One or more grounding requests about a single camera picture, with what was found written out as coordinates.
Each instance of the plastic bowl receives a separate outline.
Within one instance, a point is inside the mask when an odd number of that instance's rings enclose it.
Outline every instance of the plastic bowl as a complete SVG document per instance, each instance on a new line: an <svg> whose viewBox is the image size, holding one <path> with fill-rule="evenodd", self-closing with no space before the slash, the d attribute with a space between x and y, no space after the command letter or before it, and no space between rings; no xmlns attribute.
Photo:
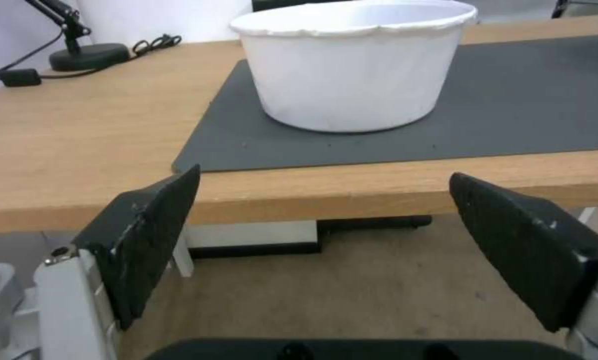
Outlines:
<svg viewBox="0 0 598 360"><path fill-rule="evenodd" d="M371 132L434 108L476 15L453 0L356 0L245 14L230 27L269 116L320 132Z"/></svg>

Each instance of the black mat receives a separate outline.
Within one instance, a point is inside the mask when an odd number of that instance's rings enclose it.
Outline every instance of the black mat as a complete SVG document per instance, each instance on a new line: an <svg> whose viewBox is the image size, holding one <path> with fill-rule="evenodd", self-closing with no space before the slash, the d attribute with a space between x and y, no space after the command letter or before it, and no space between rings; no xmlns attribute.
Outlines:
<svg viewBox="0 0 598 360"><path fill-rule="evenodd" d="M205 172L598 150L598 36L466 45L436 108L393 130L328 134L261 109L245 61L173 164Z"/></svg>

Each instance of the desk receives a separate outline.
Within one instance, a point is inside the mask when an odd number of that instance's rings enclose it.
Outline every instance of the desk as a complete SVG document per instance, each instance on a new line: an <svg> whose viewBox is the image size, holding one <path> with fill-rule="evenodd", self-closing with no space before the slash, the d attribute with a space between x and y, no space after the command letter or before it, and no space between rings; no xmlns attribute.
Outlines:
<svg viewBox="0 0 598 360"><path fill-rule="evenodd" d="M476 25L464 44L598 35L598 16ZM87 77L0 88L0 232L77 229L170 164L224 82L236 41L181 45ZM564 207L598 205L598 151L206 173L190 222L452 212L454 171Z"/></svg>

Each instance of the wood grain surface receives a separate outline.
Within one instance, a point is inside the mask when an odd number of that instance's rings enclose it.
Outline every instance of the wood grain surface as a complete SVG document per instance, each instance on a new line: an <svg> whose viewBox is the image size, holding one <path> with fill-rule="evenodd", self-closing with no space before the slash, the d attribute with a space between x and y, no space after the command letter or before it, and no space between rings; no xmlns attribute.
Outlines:
<svg viewBox="0 0 598 360"><path fill-rule="evenodd" d="M476 25L463 43L598 35L598 16ZM237 41L181 45L100 73L0 88L0 232L78 229L170 164L234 64ZM438 214L462 171L567 207L598 205L598 151L206 173L190 221Z"/></svg>

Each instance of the black cable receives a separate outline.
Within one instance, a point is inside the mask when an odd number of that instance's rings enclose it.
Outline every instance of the black cable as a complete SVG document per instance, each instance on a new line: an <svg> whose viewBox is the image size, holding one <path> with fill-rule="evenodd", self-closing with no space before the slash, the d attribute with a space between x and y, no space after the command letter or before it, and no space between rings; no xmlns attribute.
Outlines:
<svg viewBox="0 0 598 360"><path fill-rule="evenodd" d="M171 36L168 34L163 34L158 38L154 39L152 42L148 42L145 39L142 39L138 43L135 43L132 47L132 52L134 53L134 57L128 59L127 62L131 62L132 60L139 59L148 53L153 51L162 50L166 48L172 48L173 46L177 46L181 42L182 38L180 35ZM78 73L68 73L66 75L40 75L39 78L41 79L68 79L68 78L77 78L79 76L90 75L93 73L98 73L101 70L105 70L110 66L105 66L101 68L93 68L91 70L82 71Z"/></svg>
<svg viewBox="0 0 598 360"><path fill-rule="evenodd" d="M56 41L58 39L61 38L61 35L63 34L63 30L59 31L59 35L57 35L55 38L53 38L52 40L48 41L47 43L41 45L40 47L36 48L35 50L32 50L31 52L29 52L27 55L24 55L23 57L21 57L20 59L17 59L9 64L7 64L6 66L0 68L0 73L2 71L6 71L14 66L17 66L18 64L22 63L23 61L29 59L30 57L32 57L33 55L36 55L39 51L44 50L45 48L49 47L50 45L56 43Z"/></svg>
<svg viewBox="0 0 598 360"><path fill-rule="evenodd" d="M101 68L93 68L91 70L86 70L82 72L73 72L73 73L66 73L66 75L39 75L41 79L70 79L70 78L78 78L79 76L90 75L93 73L98 73L101 70L105 70L110 66L105 66Z"/></svg>
<svg viewBox="0 0 598 360"><path fill-rule="evenodd" d="M181 42L181 39L182 38L179 35L170 36L168 34L163 34L158 38L153 39L151 43L148 43L148 41L142 39L138 43L135 43L132 47L132 52L134 53L135 57L130 59L130 61L142 57L143 55L146 55L152 51L177 46Z"/></svg>
<svg viewBox="0 0 598 360"><path fill-rule="evenodd" d="M63 34L63 31L59 32L59 35L57 35L57 37L53 38L48 43L42 45L39 48L36 48L35 50L33 50L29 54L25 55L24 57L21 57L20 59L13 61L12 63L9 63L6 66L0 68L0 73L3 71L8 71L10 68L13 68L13 66L17 66L18 64L29 59L31 56L35 55L39 51L44 50L45 48L49 47L50 45L55 43L58 39L60 39L62 34ZM147 55L148 53L151 53L153 51L162 50L162 49L166 49L166 48L172 48L173 46L177 46L179 43L181 43L181 40L182 40L182 38L180 35L171 36L168 34L163 34L149 43L147 40L142 39L138 43L134 44L134 46L132 47L132 52L134 53L134 57L131 57L129 60L127 60L125 62L131 62L132 60L139 59L140 57L143 57L144 55ZM48 79L48 80L78 78L80 76L98 73L99 71L105 70L105 69L109 68L110 66L104 66L101 68L93 68L93 69L85 70L85 71L81 71L81 72L66 73L64 75L38 75L38 78L39 79Z"/></svg>

